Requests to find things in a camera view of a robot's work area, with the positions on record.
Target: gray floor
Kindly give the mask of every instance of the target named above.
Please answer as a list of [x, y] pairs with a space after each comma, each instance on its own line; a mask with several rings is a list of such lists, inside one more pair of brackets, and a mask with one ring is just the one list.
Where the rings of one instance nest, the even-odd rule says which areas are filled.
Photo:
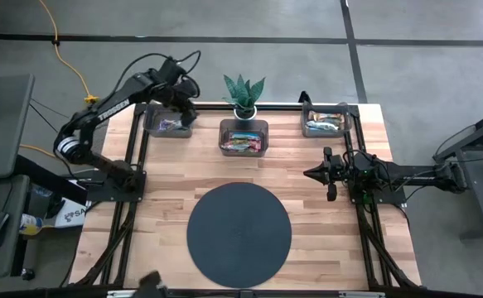
[[[336, 0], [48, 0], [62, 33], [148, 36], [345, 37]], [[483, 40], [483, 1], [349, 0], [358, 38]], [[35, 0], [0, 0], [0, 32], [51, 32]], [[158, 51], [183, 56], [203, 51], [193, 74], [200, 100], [227, 95], [222, 74], [267, 77], [262, 100], [295, 102], [307, 90], [317, 102], [356, 103], [347, 46], [195, 43], [66, 42], [61, 54], [84, 74], [91, 92], [107, 94], [136, 56]], [[431, 165], [446, 138], [483, 117], [483, 47], [358, 49], [370, 103], [380, 103], [394, 160]], [[158, 66], [143, 61], [134, 70]], [[49, 42], [0, 41], [0, 75], [33, 73], [34, 99], [71, 115], [83, 108], [79, 80], [55, 58]], [[55, 125], [65, 122], [41, 108]], [[29, 114], [23, 143], [51, 149], [55, 134]], [[98, 136], [98, 148], [103, 130]], [[31, 151], [28, 157], [57, 173], [64, 168]], [[469, 195], [424, 189], [409, 202], [414, 248], [423, 284], [444, 291], [483, 294], [483, 240], [458, 235], [481, 226]], [[39, 277], [9, 281], [9, 288], [57, 286], [73, 255], [77, 231], [48, 235], [37, 254]]]

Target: candy wrapper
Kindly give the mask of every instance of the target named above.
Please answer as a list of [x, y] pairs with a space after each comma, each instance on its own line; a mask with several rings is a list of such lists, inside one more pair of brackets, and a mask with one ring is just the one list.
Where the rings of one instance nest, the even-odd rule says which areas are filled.
[[344, 116], [340, 113], [317, 113], [309, 111], [306, 127], [311, 130], [336, 132], [343, 129]]
[[169, 132], [175, 129], [185, 129], [181, 124], [181, 120], [163, 119], [160, 121], [160, 124], [158, 125], [157, 130], [159, 132]]
[[253, 132], [231, 132], [229, 140], [221, 148], [234, 152], [259, 152], [261, 137]]

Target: butcher block tabletop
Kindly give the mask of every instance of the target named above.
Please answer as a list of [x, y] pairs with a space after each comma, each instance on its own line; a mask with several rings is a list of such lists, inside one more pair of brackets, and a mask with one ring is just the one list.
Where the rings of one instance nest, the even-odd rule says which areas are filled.
[[[391, 161], [389, 140], [378, 104], [359, 104], [366, 148]], [[110, 119], [103, 155], [123, 159], [134, 106]], [[147, 185], [138, 204], [128, 256], [125, 287], [158, 270], [172, 289], [221, 289], [204, 277], [191, 260], [186, 229], [191, 211], [207, 191], [230, 182], [252, 182], [271, 191], [287, 210], [292, 243], [280, 271], [256, 289], [365, 290], [368, 288], [355, 207], [347, 189], [337, 183], [336, 201], [326, 201], [327, 188], [302, 172], [320, 165], [322, 148], [333, 154], [345, 151], [344, 138], [305, 138], [300, 112], [258, 111], [268, 122], [269, 144], [264, 157], [227, 157], [218, 148], [222, 119], [232, 111], [199, 111], [193, 136], [187, 139], [149, 137], [144, 169]], [[134, 160], [142, 125], [137, 136]], [[356, 140], [352, 129], [352, 139]], [[98, 204], [88, 212], [70, 282], [78, 281], [95, 264], [109, 240], [114, 203]], [[379, 206], [385, 246], [407, 276], [420, 284], [407, 221], [392, 205]], [[381, 281], [379, 258], [372, 248], [376, 276]], [[120, 250], [115, 253], [111, 281]]]

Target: plastic bin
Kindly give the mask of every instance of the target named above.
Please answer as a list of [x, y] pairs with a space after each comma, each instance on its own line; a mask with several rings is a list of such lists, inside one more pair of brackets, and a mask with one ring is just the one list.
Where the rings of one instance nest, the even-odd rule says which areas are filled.
[[[302, 103], [302, 117], [300, 120], [300, 125], [302, 125], [302, 135], [304, 137], [342, 137], [350, 130], [350, 110], [348, 109], [347, 103], [314, 106], [306, 91], [302, 91], [298, 102]], [[306, 123], [309, 121], [308, 115], [310, 111], [317, 113], [339, 113], [344, 115], [344, 123], [342, 124], [342, 128], [336, 132], [309, 129], [306, 127]]]
[[[232, 132], [253, 132], [261, 137], [261, 150], [259, 152], [232, 152], [221, 148], [229, 140]], [[268, 148], [268, 123], [264, 120], [237, 120], [225, 119], [220, 123], [219, 149], [224, 156], [263, 157]]]
[[167, 132], [159, 132], [158, 127], [160, 121], [167, 120], [180, 120], [181, 113], [173, 112], [168, 108], [164, 108], [160, 104], [149, 104], [147, 106], [145, 121], [143, 122], [143, 129], [147, 130], [153, 137], [179, 137], [188, 138], [193, 133], [193, 123], [189, 129], [174, 129]]

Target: black circular mat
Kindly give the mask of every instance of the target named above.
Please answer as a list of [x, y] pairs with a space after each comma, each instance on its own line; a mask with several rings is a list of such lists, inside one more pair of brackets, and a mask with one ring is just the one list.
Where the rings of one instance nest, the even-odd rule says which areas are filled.
[[273, 277], [291, 247], [291, 222], [270, 191], [251, 183], [210, 190], [188, 223], [191, 258], [215, 283], [249, 288]]

